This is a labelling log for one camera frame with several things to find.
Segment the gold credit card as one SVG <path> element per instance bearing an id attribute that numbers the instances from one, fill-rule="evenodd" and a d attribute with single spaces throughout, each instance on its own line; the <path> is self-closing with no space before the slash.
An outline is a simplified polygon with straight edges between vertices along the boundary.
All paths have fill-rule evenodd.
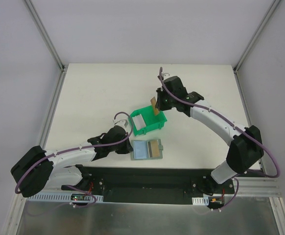
<path id="1" fill-rule="evenodd" d="M 147 142 L 147 147 L 149 151 L 149 156 L 151 158 L 158 158 L 160 157 L 160 149 L 159 149 L 159 143 L 157 140 L 151 140 Z"/>
<path id="2" fill-rule="evenodd" d="M 160 111 L 159 111 L 159 109 L 156 107 L 156 104 L 157 104 L 156 98 L 155 98 L 155 97 L 152 97 L 151 100 L 150 100 L 150 103 L 151 103 L 151 106 L 152 106 L 152 109 L 153 109 L 154 116 L 159 115 Z"/>

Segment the sage green card holder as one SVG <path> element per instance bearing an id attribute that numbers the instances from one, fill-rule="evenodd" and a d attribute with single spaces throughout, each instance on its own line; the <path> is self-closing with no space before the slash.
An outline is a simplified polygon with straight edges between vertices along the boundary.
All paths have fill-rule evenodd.
<path id="1" fill-rule="evenodd" d="M 160 139 L 155 139 L 159 143 L 159 149 L 160 149 L 160 157 L 158 158 L 151 158 L 149 156 L 149 151 L 147 147 L 147 142 L 150 141 L 138 141 L 134 140 L 131 141 L 131 145 L 133 147 L 133 151 L 131 152 L 131 160 L 133 161 L 142 161 L 142 160 L 157 160 L 163 158 L 163 145 Z"/>

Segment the green plastic bin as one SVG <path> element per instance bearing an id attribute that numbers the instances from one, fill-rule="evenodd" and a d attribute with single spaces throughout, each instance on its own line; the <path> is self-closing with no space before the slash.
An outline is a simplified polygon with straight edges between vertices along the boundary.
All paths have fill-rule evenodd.
<path id="1" fill-rule="evenodd" d="M 158 115 L 155 115 L 151 105 L 133 111 L 130 117 L 134 123 L 133 132 L 135 136 L 146 135 L 148 132 L 160 130 L 167 122 L 164 112 L 160 111 Z"/>

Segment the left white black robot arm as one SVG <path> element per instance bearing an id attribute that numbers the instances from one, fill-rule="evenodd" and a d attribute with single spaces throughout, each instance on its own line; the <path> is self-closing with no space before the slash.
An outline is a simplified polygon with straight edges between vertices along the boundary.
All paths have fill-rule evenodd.
<path id="1" fill-rule="evenodd" d="M 90 174 L 85 164 L 106 158 L 110 153 L 133 151 L 126 120 L 120 120 L 106 133 L 66 150 L 45 151 L 37 145 L 11 168 L 15 193 L 31 197 L 44 189 L 90 191 Z"/>

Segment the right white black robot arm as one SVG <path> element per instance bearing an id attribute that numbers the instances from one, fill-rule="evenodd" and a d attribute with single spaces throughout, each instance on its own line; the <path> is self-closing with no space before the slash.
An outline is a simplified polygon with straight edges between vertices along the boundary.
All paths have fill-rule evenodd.
<path id="1" fill-rule="evenodd" d="M 260 130 L 252 125 L 236 126 L 233 121 L 215 111 L 202 95 L 197 92 L 188 93 L 178 76 L 164 79 L 158 76 L 162 86 L 156 90 L 156 107 L 160 111 L 176 108 L 202 124 L 221 137 L 229 147 L 226 160 L 217 166 L 206 181 L 207 190 L 218 193 L 224 187 L 224 182 L 243 174 L 264 155 Z"/>

